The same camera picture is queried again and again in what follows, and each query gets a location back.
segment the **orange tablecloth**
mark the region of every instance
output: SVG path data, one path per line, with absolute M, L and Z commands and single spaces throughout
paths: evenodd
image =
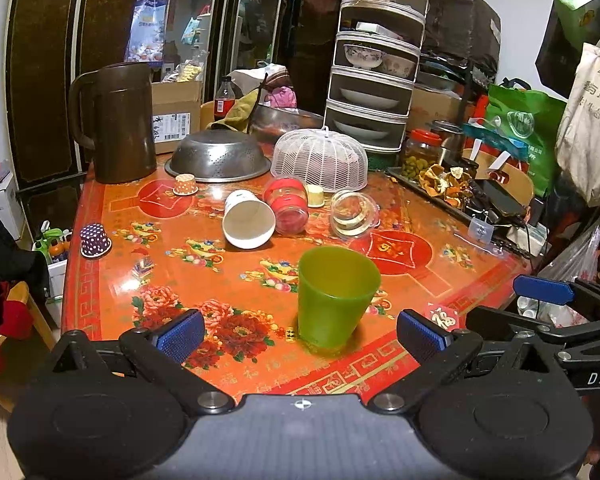
M 412 308 L 448 330 L 478 304 L 498 307 L 525 263 L 496 257 L 464 239 L 466 227 L 381 173 L 365 192 L 381 207 L 370 240 L 350 244 L 374 259 L 382 285 L 347 349 L 309 352 L 295 337 L 297 264 L 306 250 L 342 244 L 330 233 L 329 202 L 312 210 L 306 233 L 274 237 L 254 251 L 225 243 L 224 199 L 235 189 L 262 192 L 270 175 L 236 184 L 200 184 L 172 193 L 162 167 L 138 182 L 85 183 L 74 232 L 101 222 L 112 250 L 80 256 L 77 237 L 66 273 L 62 328 L 116 339 L 134 325 L 155 327 L 199 308 L 206 337 L 184 363 L 236 399 L 248 392 L 359 393 L 367 399 L 416 367 L 395 338 L 395 316 Z

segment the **bowl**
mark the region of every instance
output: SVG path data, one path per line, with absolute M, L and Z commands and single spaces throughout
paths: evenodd
M 425 88 L 430 88 L 438 91 L 453 91 L 456 88 L 456 82 L 451 81 L 451 79 L 447 79 L 446 77 L 440 77 L 433 74 L 427 74 L 426 72 L 418 72 L 418 76 L 416 77 L 416 83 L 418 85 L 424 86 Z
M 384 57 L 381 50 L 353 44 L 344 45 L 344 54 L 354 67 L 368 70 L 380 66 Z
M 182 139 L 164 170 L 191 173 L 198 182 L 239 182 L 267 173 L 271 163 L 258 141 L 233 130 L 203 130 Z
M 411 79 L 415 67 L 415 61 L 400 56 L 384 54 L 379 71 L 383 74 L 393 75 L 403 79 Z
M 365 108 L 374 108 L 375 110 L 390 110 L 395 108 L 399 101 L 386 99 L 376 95 L 364 94 L 354 90 L 340 89 L 342 96 L 350 103 L 363 106 Z
M 322 116 L 298 108 L 272 108 L 257 105 L 249 124 L 249 133 L 258 142 L 275 144 L 283 134 L 303 128 L 322 127 Z
M 389 135 L 389 132 L 367 130 L 366 128 L 360 128 L 359 126 L 350 126 L 350 124 L 343 124 L 340 121 L 333 121 L 333 123 L 336 125 L 336 128 L 339 129 L 341 134 L 346 134 L 357 139 L 378 140 Z

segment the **canvas tote bag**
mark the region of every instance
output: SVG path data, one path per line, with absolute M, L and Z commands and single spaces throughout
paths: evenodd
M 556 160 L 589 206 L 600 205 L 600 42 L 585 43 L 555 144 Z

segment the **metal screw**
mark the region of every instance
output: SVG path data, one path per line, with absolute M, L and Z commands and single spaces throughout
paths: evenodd
M 205 392 L 198 396 L 198 404 L 207 410 L 220 410 L 228 403 L 229 397 L 222 392 Z
M 374 404 L 384 412 L 394 412 L 404 406 L 404 399 L 396 394 L 379 394 L 374 397 Z

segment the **white mesh food cover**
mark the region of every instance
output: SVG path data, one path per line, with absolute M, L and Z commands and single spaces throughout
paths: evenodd
M 294 130 L 282 135 L 273 151 L 271 173 L 292 175 L 328 193 L 357 191 L 366 186 L 368 161 L 353 137 L 321 130 Z

